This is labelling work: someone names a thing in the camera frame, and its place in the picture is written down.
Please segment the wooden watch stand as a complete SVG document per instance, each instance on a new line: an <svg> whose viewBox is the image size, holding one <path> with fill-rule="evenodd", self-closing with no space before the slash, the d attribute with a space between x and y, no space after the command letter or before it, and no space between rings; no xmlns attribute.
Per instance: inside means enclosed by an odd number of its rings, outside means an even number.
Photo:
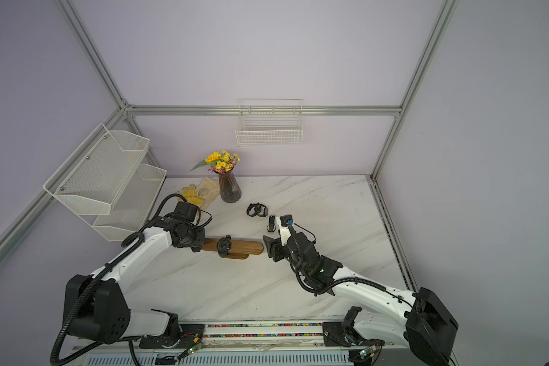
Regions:
<svg viewBox="0 0 549 366"><path fill-rule="evenodd" d="M203 251L217 253L217 242L220 238L206 238ZM264 246L260 242L248 241L248 240L235 240L231 238L231 250L228 258L222 259L236 259L245 260L250 256L257 256L262 254Z"/></svg>

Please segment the black watch pair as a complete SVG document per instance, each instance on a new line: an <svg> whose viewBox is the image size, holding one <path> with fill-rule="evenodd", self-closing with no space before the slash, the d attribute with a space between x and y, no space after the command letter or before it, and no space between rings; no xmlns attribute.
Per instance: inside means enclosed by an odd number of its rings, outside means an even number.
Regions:
<svg viewBox="0 0 549 366"><path fill-rule="evenodd" d="M269 210L264 204L251 203L246 209L246 215L249 217L267 217Z"/></svg>

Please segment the black digital watch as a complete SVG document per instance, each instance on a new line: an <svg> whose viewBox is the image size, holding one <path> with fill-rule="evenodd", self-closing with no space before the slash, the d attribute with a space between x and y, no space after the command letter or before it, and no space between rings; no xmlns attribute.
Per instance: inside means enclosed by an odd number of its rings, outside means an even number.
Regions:
<svg viewBox="0 0 549 366"><path fill-rule="evenodd" d="M217 252L221 258L228 258L231 250L231 236L227 235L217 242Z"/></svg>

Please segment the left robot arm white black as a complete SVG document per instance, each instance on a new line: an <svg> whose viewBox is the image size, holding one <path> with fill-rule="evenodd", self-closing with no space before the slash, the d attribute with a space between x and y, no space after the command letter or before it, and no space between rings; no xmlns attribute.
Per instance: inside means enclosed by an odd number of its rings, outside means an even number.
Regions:
<svg viewBox="0 0 549 366"><path fill-rule="evenodd" d="M50 364L65 365L91 350L116 342L156 337L173 346L183 337L178 315L163 310L132 310L125 291L154 259L170 247L198 253L204 245L204 210L177 194L173 211L163 213L165 197L139 230L127 236L123 251L88 275L71 278L65 289L63 322Z"/></svg>

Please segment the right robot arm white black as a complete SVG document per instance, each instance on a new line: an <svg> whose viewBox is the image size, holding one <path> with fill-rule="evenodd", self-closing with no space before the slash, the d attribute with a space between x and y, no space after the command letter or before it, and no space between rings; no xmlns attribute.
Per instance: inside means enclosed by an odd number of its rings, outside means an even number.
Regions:
<svg viewBox="0 0 549 366"><path fill-rule="evenodd" d="M299 285L313 296L329 294L355 302L340 323L349 345L378 340L408 346L427 365L448 365L458 322L428 288L388 287L318 253L304 233L283 228L264 236L268 257L288 261Z"/></svg>

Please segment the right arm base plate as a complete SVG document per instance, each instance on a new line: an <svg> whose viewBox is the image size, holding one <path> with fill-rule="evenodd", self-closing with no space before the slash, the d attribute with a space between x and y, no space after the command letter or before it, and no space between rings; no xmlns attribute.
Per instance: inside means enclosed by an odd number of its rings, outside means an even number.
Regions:
<svg viewBox="0 0 549 366"><path fill-rule="evenodd" d="M355 332L353 327L344 328L342 322L324 322L323 343L326 347L358 347L358 346L384 346L380 339L364 339Z"/></svg>

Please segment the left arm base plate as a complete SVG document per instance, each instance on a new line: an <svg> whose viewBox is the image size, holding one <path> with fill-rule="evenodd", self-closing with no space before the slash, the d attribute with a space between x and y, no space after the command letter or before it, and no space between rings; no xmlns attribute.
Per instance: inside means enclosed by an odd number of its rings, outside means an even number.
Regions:
<svg viewBox="0 0 549 366"><path fill-rule="evenodd" d="M205 328L201 323L180 323L175 334L143 337L139 341L139 348L187 349L201 343Z"/></svg>

